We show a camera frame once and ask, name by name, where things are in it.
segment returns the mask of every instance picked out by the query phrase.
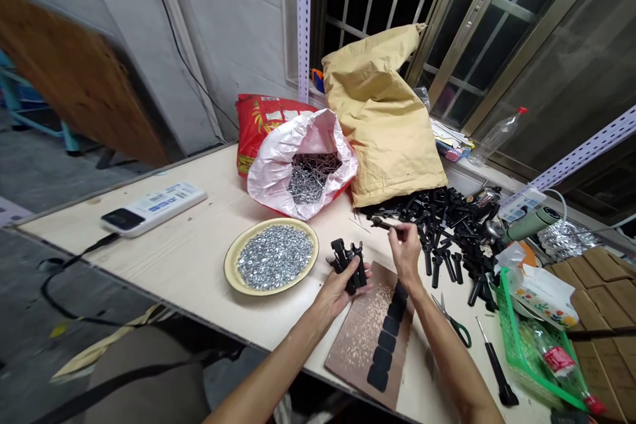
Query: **brown paper bag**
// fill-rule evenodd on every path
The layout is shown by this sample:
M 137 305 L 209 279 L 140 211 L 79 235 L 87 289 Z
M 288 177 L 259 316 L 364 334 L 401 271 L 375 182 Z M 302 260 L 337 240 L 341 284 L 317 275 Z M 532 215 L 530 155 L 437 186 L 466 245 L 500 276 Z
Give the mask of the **brown paper bag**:
M 360 160 L 354 207 L 449 183 L 429 113 L 398 74 L 424 28 L 392 28 L 323 58 L 327 102 Z

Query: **clear plastic bottle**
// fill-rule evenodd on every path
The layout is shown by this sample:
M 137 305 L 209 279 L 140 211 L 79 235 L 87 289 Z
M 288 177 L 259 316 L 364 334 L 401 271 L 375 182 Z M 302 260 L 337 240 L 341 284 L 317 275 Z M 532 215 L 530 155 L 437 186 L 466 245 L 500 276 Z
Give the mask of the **clear plastic bottle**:
M 486 163 L 490 155 L 499 149 L 517 130 L 519 118 L 526 114 L 528 110 L 520 107 L 514 116 L 502 119 L 488 131 L 484 140 L 470 153 L 468 160 L 471 164 L 481 167 Z
M 576 361 L 558 345 L 552 335 L 535 320 L 525 321 L 521 326 L 523 334 L 529 335 L 528 338 L 531 337 L 534 340 L 543 361 L 561 387 L 581 399 L 592 414 L 604 413 L 605 405 L 596 396 L 590 394 L 588 385 L 577 369 Z

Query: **green handle scissors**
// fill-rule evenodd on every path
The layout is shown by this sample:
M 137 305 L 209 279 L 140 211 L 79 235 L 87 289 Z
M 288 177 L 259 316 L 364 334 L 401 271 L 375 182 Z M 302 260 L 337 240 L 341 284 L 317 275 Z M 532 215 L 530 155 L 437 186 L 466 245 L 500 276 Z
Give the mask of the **green handle scissors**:
M 446 307 L 444 306 L 444 294 L 443 293 L 441 294 L 441 299 L 442 299 L 441 304 L 439 303 L 439 301 L 437 301 L 437 298 L 435 298 L 433 295 L 431 295 L 431 297 L 433 297 L 433 301 L 435 302 L 435 305 L 437 305 L 437 307 L 439 308 L 439 311 L 441 311 L 442 315 L 444 315 L 444 318 L 450 321 L 450 325 L 455 330 L 455 333 L 457 333 L 457 336 L 459 336 L 459 339 L 462 341 L 462 343 L 464 343 L 464 346 L 466 348 L 470 348 L 472 346 L 472 339 L 470 339 L 470 333 L 468 332 L 468 330 L 466 329 L 464 325 L 454 320 L 446 312 Z

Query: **gray floor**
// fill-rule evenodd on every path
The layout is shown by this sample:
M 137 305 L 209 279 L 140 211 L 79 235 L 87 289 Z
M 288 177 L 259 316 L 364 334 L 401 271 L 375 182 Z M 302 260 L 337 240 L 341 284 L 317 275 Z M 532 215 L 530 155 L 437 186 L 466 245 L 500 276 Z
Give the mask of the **gray floor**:
M 0 109 L 0 196 L 33 213 L 149 170 L 137 163 L 97 170 L 101 151 L 72 158 L 61 140 L 33 130 L 13 132 L 8 124 L 6 112 Z M 0 361 L 6 364 L 0 370 L 0 422 L 22 424 L 85 388 L 84 379 L 60 385 L 48 381 L 69 359 L 113 330 L 71 323 L 66 333 L 51 339 L 51 331 L 63 319 L 40 299 L 46 275 L 36 265 L 55 252 L 4 230 L 0 230 L 0 250 Z M 50 290 L 74 311 L 103 312 L 104 318 L 114 321 L 128 321 L 152 305 L 79 264 L 57 276 Z

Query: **person's arm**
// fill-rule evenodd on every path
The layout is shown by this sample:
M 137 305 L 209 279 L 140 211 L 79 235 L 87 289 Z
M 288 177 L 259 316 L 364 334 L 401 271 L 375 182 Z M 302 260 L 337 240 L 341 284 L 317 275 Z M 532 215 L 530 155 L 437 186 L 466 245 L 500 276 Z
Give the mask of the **person's arm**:
M 409 292 L 442 379 L 450 391 L 462 422 L 503 423 L 504 419 L 470 354 L 424 290 L 417 270 L 421 250 L 417 227 L 414 224 L 403 223 L 396 228 L 403 231 L 404 237 L 404 241 L 400 242 L 396 231 L 389 231 L 389 243 L 397 276 Z
M 351 297 L 345 291 L 345 286 L 359 262 L 360 259 L 354 257 L 340 275 L 334 271 L 329 274 L 316 300 L 282 343 L 203 424 L 267 422 L 334 318 L 349 303 Z M 369 278 L 370 265 L 364 264 L 364 267 Z M 371 285 L 367 285 L 358 289 L 356 295 L 370 289 Z

